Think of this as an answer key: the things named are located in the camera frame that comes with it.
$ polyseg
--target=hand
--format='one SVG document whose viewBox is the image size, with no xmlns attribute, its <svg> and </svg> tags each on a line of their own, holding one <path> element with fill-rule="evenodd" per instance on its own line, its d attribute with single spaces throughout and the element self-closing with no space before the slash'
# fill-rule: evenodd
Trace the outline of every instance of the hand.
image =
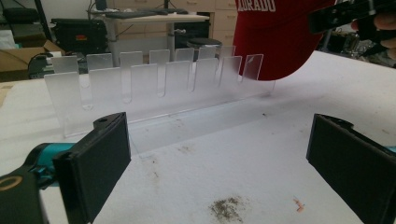
<svg viewBox="0 0 396 224">
<path fill-rule="evenodd" d="M 380 30 L 396 30 L 396 12 L 387 12 L 376 15 L 374 24 Z M 358 24 L 356 21 L 353 21 L 351 26 L 352 29 L 358 30 Z M 396 60 L 396 37 L 381 41 L 381 45 L 389 48 L 388 56 L 391 59 Z"/>
</svg>

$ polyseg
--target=cardboard box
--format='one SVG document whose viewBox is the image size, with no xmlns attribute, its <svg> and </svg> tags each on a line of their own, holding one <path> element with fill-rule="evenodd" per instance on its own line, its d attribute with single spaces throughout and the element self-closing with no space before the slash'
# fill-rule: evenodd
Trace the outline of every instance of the cardboard box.
<svg viewBox="0 0 396 224">
<path fill-rule="evenodd" d="M 28 65 L 37 54 L 64 50 L 46 40 L 41 47 L 0 50 L 0 82 L 29 79 Z"/>
</svg>

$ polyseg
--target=drawer handle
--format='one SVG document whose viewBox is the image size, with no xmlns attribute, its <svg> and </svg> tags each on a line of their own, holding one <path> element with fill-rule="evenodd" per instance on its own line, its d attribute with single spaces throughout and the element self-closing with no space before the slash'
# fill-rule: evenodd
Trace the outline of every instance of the drawer handle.
<svg viewBox="0 0 396 224">
<path fill-rule="evenodd" d="M 189 5 L 197 5 L 198 2 L 197 1 L 187 1 L 187 4 L 189 4 Z"/>
</svg>

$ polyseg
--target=white desk top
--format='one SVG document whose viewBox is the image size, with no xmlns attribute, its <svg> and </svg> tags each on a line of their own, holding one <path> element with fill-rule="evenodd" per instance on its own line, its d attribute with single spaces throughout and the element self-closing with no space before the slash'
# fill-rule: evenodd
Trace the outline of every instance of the white desk top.
<svg viewBox="0 0 396 224">
<path fill-rule="evenodd" d="M 183 15 L 183 14 L 168 14 L 168 15 L 155 15 L 148 17 L 139 17 L 139 18 L 131 18 L 131 19 L 111 19 L 116 20 L 119 23 L 172 23 L 172 22 L 193 22 L 193 21 L 206 21 L 210 18 L 207 16 L 199 16 L 199 15 Z"/>
<path fill-rule="evenodd" d="M 394 69 L 314 52 L 271 96 L 130 124 L 132 161 L 94 223 L 361 223 L 305 158 L 312 119 L 396 145 L 395 84 Z M 0 173 L 63 141 L 77 139 L 62 139 L 44 80 L 14 85 L 0 108 Z M 59 189 L 42 196 L 50 222 L 67 223 Z"/>
</svg>

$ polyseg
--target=red cap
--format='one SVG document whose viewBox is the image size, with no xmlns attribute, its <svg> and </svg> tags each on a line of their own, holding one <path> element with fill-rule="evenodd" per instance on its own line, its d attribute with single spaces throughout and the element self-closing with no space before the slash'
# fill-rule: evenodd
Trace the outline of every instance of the red cap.
<svg viewBox="0 0 396 224">
<path fill-rule="evenodd" d="M 276 80 L 299 69 L 322 35 L 309 32 L 308 14 L 334 0 L 235 0 L 235 55 L 263 54 L 259 80 Z"/>
</svg>

